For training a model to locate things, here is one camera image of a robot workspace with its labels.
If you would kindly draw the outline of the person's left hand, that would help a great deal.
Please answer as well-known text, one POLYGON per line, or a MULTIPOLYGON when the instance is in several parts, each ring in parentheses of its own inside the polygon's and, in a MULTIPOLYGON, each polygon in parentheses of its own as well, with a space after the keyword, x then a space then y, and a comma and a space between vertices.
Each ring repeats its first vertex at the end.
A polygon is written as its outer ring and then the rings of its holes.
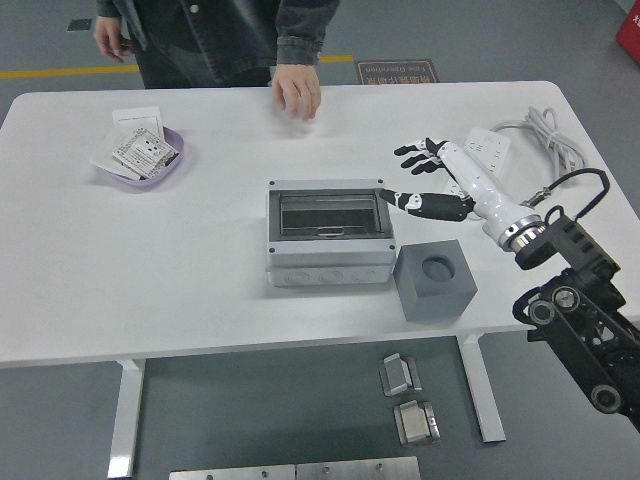
POLYGON ((272 91, 276 104, 292 118, 303 121, 315 118, 321 104, 321 87, 314 66, 278 64, 272 91))

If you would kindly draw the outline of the person's right hand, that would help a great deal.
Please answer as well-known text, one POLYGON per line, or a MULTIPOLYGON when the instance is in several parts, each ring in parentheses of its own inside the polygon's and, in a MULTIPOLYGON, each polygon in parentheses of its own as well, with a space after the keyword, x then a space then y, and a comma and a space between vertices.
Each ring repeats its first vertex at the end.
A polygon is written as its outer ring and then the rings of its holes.
POLYGON ((103 56, 116 63, 135 53, 134 43, 123 36, 122 21, 119 17, 96 18, 94 39, 103 56))

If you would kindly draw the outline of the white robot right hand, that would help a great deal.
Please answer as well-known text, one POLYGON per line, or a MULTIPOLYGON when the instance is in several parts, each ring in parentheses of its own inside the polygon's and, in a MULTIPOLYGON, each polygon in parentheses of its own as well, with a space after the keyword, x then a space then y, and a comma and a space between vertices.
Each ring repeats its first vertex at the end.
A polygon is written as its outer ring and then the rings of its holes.
POLYGON ((401 146, 394 154, 402 156, 410 152, 414 155, 402 162, 403 168, 409 168, 414 175, 443 168, 463 194, 399 193, 383 189, 379 197, 389 204, 416 217, 442 221, 461 222, 473 212, 485 220, 484 231, 503 249, 511 247, 515 235, 541 224, 533 209, 513 201, 496 178, 462 147, 426 138, 401 146))

